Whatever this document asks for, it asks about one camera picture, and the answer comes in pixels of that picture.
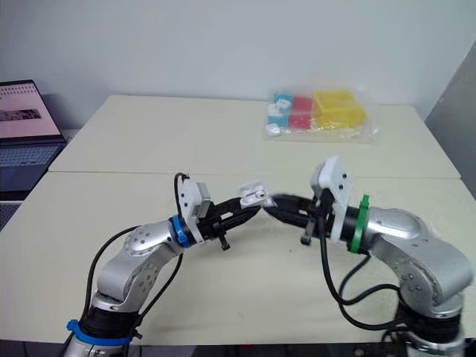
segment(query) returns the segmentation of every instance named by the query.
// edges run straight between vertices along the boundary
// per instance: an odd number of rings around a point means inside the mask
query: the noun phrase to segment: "blue mount clamp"
[[[124,346],[132,342],[132,337],[124,338],[96,338],[91,337],[81,331],[78,320],[70,320],[66,325],[68,331],[74,332],[76,338],[87,344],[94,344],[96,346]]]
[[[181,227],[180,219],[179,219],[178,215],[175,215],[175,216],[172,217],[172,223],[173,223],[173,227],[175,228],[176,233],[177,233],[178,243],[180,243],[180,245],[182,247],[190,248],[192,245],[188,241],[188,237],[187,237],[187,235],[185,234],[184,230]]]

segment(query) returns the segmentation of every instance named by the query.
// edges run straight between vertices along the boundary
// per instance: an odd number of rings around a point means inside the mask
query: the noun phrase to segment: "cable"
[[[181,218],[181,208],[180,208],[180,201],[179,201],[179,195],[178,195],[179,194],[179,189],[178,189],[179,177],[181,177],[182,182],[190,177],[185,173],[176,173],[176,175],[173,178],[173,192],[175,193],[175,197],[176,197],[177,213],[179,214],[178,216]]]
[[[179,194],[179,189],[178,189],[179,188],[179,180],[178,180],[179,177],[182,177],[182,182],[183,182],[185,179],[188,179],[189,176],[184,174],[184,173],[176,173],[176,175],[173,178],[173,191],[174,191],[174,195],[175,195],[175,198],[176,198],[177,212],[179,214],[178,216],[181,218],[182,215],[181,215],[180,201],[179,201],[179,195],[178,195]],[[157,293],[157,295],[150,301],[149,305],[147,305],[147,307],[143,310],[143,312],[138,316],[137,320],[135,321],[135,323],[131,327],[129,335],[131,335],[131,336],[135,335],[135,328],[137,326],[139,326],[140,324],[142,324],[142,320],[144,319],[144,317],[151,310],[151,308],[153,308],[153,306],[157,302],[157,300],[163,295],[165,290],[167,290],[169,285],[172,283],[173,279],[176,277],[177,273],[179,272],[179,269],[181,267],[181,262],[182,262],[183,259],[184,259],[184,254],[182,253],[178,256],[176,267],[173,269],[173,272],[170,275],[169,280],[167,280],[167,282],[164,284],[164,286],[162,286],[162,289]],[[128,344],[126,346],[124,346],[123,355],[126,356],[126,357],[129,355],[129,345]]]
[[[138,227],[136,225],[135,227],[127,228],[124,229],[123,231],[115,234],[109,240],[103,244],[103,246],[100,248],[99,251],[97,251],[94,259],[92,260],[91,266],[89,267],[89,273],[88,273],[88,282],[86,284],[86,299],[84,301],[84,308],[83,308],[83,313],[81,314],[81,319],[80,319],[80,325],[84,320],[84,317],[88,313],[89,310],[89,305],[91,303],[91,293],[92,293],[92,280],[94,278],[94,270],[96,269],[97,261],[101,258],[101,255],[103,255],[103,252],[113,243],[117,238],[123,236],[126,233],[132,232]]]
[[[80,318],[80,325],[83,322],[84,317],[88,313],[89,306],[91,304],[92,280],[94,278],[94,270],[96,269],[97,261],[100,259],[101,255],[107,249],[107,247],[109,247],[111,245],[111,243],[113,243],[117,238],[123,236],[124,234],[135,230],[137,227],[138,227],[138,225],[136,225],[135,227],[124,229],[123,231],[121,231],[121,232],[115,234],[114,236],[112,236],[111,238],[109,238],[109,240],[106,243],[103,244],[103,246],[100,248],[100,250],[94,256],[94,259],[92,260],[91,266],[89,267],[88,282],[86,284],[86,299],[84,301],[83,313],[81,314],[81,318]],[[61,349],[58,352],[58,357],[61,357],[61,356],[64,355],[64,353],[65,353],[66,349],[68,348],[68,345],[71,342],[71,339],[73,338],[73,336],[74,336],[74,332],[71,332],[69,334],[68,338],[66,339],[66,341],[62,344]]]
[[[57,357],[62,357],[65,354],[66,349],[68,348],[69,343],[71,342],[71,339],[73,338],[73,336],[74,336],[74,332],[71,332],[68,338],[66,339],[66,341],[64,341],[63,344],[61,345],[61,348],[59,349]]]
[[[377,292],[379,290],[383,289],[392,289],[399,291],[399,288],[395,285],[392,284],[381,284],[374,286],[373,288],[370,288],[364,292],[362,292],[360,295],[357,297],[351,299],[351,300],[345,300],[342,298],[341,293],[344,291],[345,283],[367,262],[369,261],[370,257],[367,256],[365,257],[364,260],[362,260],[354,269],[350,271],[350,273],[344,278],[341,284],[341,288],[339,289],[339,292],[335,290],[334,283],[332,282],[332,276],[330,274],[330,269],[329,269],[329,260],[327,257],[327,241],[326,241],[326,236],[325,236],[325,226],[324,226],[324,218],[323,217],[318,217],[318,233],[319,233],[319,240],[321,241],[321,260],[322,260],[322,269],[324,271],[324,278],[326,280],[327,287],[329,288],[329,291],[332,295],[332,297],[337,301],[339,305],[339,309],[341,310],[342,315],[348,320],[352,325],[360,328],[360,329],[368,329],[371,331],[378,331],[381,329],[390,329],[392,327],[395,327],[398,324],[401,324],[402,321],[395,319],[383,324],[376,324],[376,325],[371,325],[371,324],[364,324],[360,321],[355,320],[352,318],[349,314],[344,309],[344,305],[353,305],[355,303],[358,303],[359,301],[362,301],[364,298],[366,298],[368,295]]]
[[[26,341],[22,341],[22,346],[23,346],[23,356],[28,357],[28,351],[27,351],[27,343]]]
[[[91,354],[91,351],[92,351],[93,348],[94,348],[94,345],[91,345],[91,348],[89,349],[89,352],[88,352],[88,357]]]

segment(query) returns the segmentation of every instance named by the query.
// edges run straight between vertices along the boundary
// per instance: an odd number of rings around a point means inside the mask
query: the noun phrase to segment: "robotic arm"
[[[178,177],[182,178],[180,188]],[[135,328],[170,284],[184,250],[214,239],[219,239],[223,250],[230,248],[226,232],[247,222],[263,207],[280,221],[305,228],[303,244],[319,238],[327,285],[350,323],[364,329],[404,330],[408,356],[462,356],[461,292],[472,281],[471,264],[464,255],[439,239],[412,213],[369,207],[367,195],[359,208],[350,207],[352,182],[337,157],[317,168],[311,187],[312,199],[286,194],[268,196],[260,182],[252,182],[240,188],[240,197],[215,205],[205,184],[178,174],[178,215],[138,227],[126,238],[123,250],[101,271],[97,292],[85,309],[87,313],[80,321],[68,324],[72,334],[65,343],[65,355],[123,356],[132,338],[140,337]],[[350,252],[367,255],[344,279],[339,291],[329,272],[326,238],[344,241]],[[392,268],[399,277],[399,287],[382,284],[354,299],[343,299],[345,283],[370,254]],[[140,314],[161,268],[177,256],[179,262],[171,279]],[[380,289],[399,293],[394,321],[368,325],[345,312],[344,306]]]
[[[317,168],[311,186],[315,195],[310,200],[279,194],[272,196],[264,209],[282,222],[305,228],[303,244],[310,244],[312,237],[320,238],[324,276],[344,317],[364,329],[405,330],[408,356],[462,356],[462,291],[472,281],[467,258],[412,213],[371,208],[367,195],[359,208],[349,207],[352,182],[337,157]],[[333,242],[346,242],[353,253],[372,254],[393,270],[399,278],[398,288],[384,284],[359,296],[364,298],[380,289],[397,290],[399,306],[394,321],[366,325],[345,312],[345,305],[361,300],[351,302],[341,296],[344,284],[356,270],[344,279],[337,292],[329,273],[326,237]]]
[[[140,314],[162,267],[179,256],[175,276],[184,250],[207,240],[219,239],[222,249],[229,249],[227,231],[247,222],[267,198],[259,182],[243,186],[241,197],[218,205],[211,201],[205,184],[185,174],[176,176],[174,186],[178,215],[131,229],[123,249],[101,271],[87,313],[68,323],[72,335],[65,356],[126,354],[132,338],[140,337],[135,328],[172,280]]]

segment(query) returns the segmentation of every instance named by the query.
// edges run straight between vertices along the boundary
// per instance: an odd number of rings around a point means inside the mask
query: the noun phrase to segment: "white plastic part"
[[[311,178],[311,187],[318,198],[326,188],[334,196],[335,201],[332,204],[332,208],[335,217],[330,239],[333,243],[337,243],[341,237],[345,213],[349,205],[350,191],[352,190],[352,180],[341,158],[333,156],[317,167]]]
[[[273,123],[266,126],[266,132],[268,136],[278,136],[281,134],[281,129],[276,123]]]
[[[287,99],[279,99],[277,102],[276,102],[276,106],[279,108],[279,109],[282,109],[282,110],[288,110],[291,108],[291,102]]]
[[[196,226],[199,218],[206,216],[210,207],[210,194],[202,182],[185,180],[178,192],[181,214],[197,243],[204,242],[202,234]]]
[[[282,117],[280,113],[280,107],[277,104],[268,104],[268,116],[270,117]]]
[[[261,181],[248,182],[240,186],[238,190],[241,197],[239,201],[241,208],[259,206],[268,198],[265,186]]]

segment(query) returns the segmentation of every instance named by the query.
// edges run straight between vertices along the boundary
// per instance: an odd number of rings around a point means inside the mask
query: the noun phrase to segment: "white table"
[[[379,142],[310,144],[263,136],[266,103],[111,96],[51,165],[52,171],[303,176],[340,155],[359,177],[458,179],[410,106],[383,106]]]
[[[201,176],[215,202],[234,196],[254,176]],[[271,192],[310,194],[307,176],[267,177]],[[475,265],[476,201],[457,179],[355,178],[352,203],[369,193],[372,205],[404,208]],[[47,173],[0,233],[0,338],[60,342],[78,318],[96,250],[119,230],[175,214],[172,176],[138,173]],[[300,244],[302,230],[264,212],[228,235],[231,249],[211,242],[186,251],[170,289],[146,318],[144,344],[253,344],[378,341],[340,315],[321,270],[318,244]],[[117,253],[112,247],[100,261]],[[336,284],[361,258],[332,247]],[[156,287],[167,279],[166,266]],[[396,283],[377,259],[351,281],[354,295]],[[382,292],[351,313],[369,323],[392,318],[396,298]],[[476,337],[476,286],[466,290],[463,324]]]

